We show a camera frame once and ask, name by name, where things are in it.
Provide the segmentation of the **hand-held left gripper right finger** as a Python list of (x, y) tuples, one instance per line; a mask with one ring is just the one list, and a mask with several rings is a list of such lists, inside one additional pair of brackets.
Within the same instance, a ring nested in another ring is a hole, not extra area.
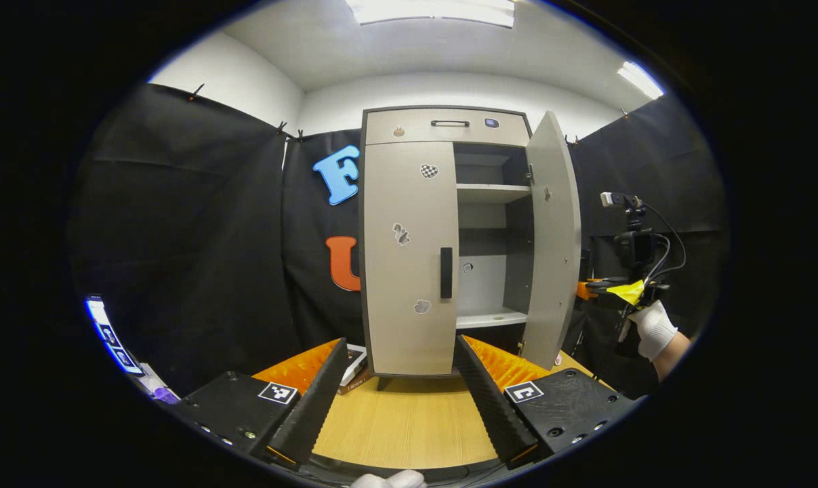
[(557, 373), (459, 335), (454, 365), (499, 460), (514, 469), (585, 443), (623, 419), (636, 401), (584, 371)]

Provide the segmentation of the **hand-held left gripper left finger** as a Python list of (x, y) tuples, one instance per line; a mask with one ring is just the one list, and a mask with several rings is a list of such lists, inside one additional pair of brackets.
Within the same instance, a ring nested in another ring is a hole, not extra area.
[(341, 338), (255, 375), (226, 371), (178, 404), (178, 417), (257, 460), (298, 470), (312, 457), (348, 366)]

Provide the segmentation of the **grey cabinet door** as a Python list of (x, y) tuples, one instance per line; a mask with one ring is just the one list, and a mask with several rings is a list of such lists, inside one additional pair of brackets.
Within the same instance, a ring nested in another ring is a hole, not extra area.
[(521, 355), (550, 370), (571, 321), (580, 268), (579, 192), (572, 158), (554, 111), (526, 147), (533, 210), (533, 277)]
[(363, 320), (374, 373), (449, 375), (460, 247), (454, 145), (367, 145), (360, 210)]

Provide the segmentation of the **grey double-door shoe cabinet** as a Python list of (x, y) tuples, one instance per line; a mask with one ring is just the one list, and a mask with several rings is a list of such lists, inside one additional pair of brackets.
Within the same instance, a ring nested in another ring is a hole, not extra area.
[[(462, 106), (408, 106), (462, 107)], [(361, 133), (361, 176), (359, 180), (359, 270), (361, 278), (361, 188), (363, 175), (363, 121)], [(504, 184), (529, 186), (532, 175), (527, 162), (526, 146), (511, 147), (482, 143), (452, 142), (455, 152), (456, 184)], [(458, 251), (456, 315), (459, 311), (510, 308), (529, 313), (533, 277), (533, 210), (532, 199), (521, 198), (505, 205), (461, 205), (458, 203)], [(361, 291), (363, 318), (363, 298)], [(493, 339), (508, 352), (520, 358), (524, 346), (525, 323), (477, 329), (455, 328), (457, 336)], [(365, 321), (365, 345), (367, 346)], [(379, 389), (395, 379), (439, 380), (457, 374), (452, 361), (449, 375), (439, 377), (388, 377), (374, 373), (371, 357), (369, 370), (378, 378)]]

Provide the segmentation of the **grey cabinet shelf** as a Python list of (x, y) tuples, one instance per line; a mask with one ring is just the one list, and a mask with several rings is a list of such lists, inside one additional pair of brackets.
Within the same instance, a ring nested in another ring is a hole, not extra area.
[(531, 189), (519, 185), (458, 183), (456, 194), (461, 205), (505, 205), (529, 197)]
[(487, 310), (459, 311), (456, 315), (456, 329), (477, 329), (525, 323), (527, 313), (510, 308), (490, 308)]

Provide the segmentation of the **grey cabinet drawer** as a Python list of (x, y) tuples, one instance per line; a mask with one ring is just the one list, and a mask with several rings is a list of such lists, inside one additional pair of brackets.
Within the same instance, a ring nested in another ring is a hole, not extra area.
[(531, 130), (523, 113), (470, 107), (368, 109), (366, 144), (461, 142), (524, 147)]

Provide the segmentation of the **white booklet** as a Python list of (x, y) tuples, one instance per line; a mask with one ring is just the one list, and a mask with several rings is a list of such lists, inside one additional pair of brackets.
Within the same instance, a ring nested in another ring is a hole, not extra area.
[(345, 395), (371, 379), (367, 349), (364, 346), (347, 345), (347, 355), (347, 367), (338, 386), (340, 395)]

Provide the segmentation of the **small purple object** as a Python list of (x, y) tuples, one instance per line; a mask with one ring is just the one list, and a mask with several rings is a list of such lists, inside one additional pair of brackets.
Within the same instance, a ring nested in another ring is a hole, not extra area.
[(170, 388), (168, 385), (152, 370), (152, 367), (146, 363), (140, 363), (140, 370), (142, 370), (142, 377), (139, 377), (139, 383), (144, 386), (146, 392), (155, 401), (160, 401), (167, 405), (176, 405), (182, 399)]

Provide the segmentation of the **small ceiling light panel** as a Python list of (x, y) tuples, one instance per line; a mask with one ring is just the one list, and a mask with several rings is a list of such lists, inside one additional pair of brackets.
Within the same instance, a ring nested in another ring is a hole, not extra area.
[(635, 62), (625, 61), (619, 69), (617, 75), (635, 87), (651, 100), (659, 99), (665, 95), (665, 90), (653, 77)]

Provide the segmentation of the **black backdrop cloth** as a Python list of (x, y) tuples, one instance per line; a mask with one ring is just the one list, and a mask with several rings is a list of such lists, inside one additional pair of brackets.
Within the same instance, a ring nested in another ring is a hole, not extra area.
[[(363, 109), (354, 129), (295, 137), (251, 115), (146, 84), (97, 129), (70, 215), (70, 259), (85, 296), (102, 296), (137, 362), (180, 394), (226, 370), (251, 375), (322, 343), (365, 345), (359, 270)], [(730, 239), (724, 189), (703, 136), (660, 99), (567, 141), (579, 192), (579, 280), (626, 276), (613, 239), (622, 207), (671, 250), (660, 280), (690, 338), (720, 294)], [(616, 310), (576, 298), (561, 348), (579, 346), (603, 381), (655, 389), (644, 359), (613, 353)]]

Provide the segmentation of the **large ceiling light panel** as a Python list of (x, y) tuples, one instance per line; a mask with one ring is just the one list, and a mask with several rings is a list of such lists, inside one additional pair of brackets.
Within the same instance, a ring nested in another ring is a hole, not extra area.
[(443, 19), (513, 28), (513, 0), (344, 0), (360, 25)]

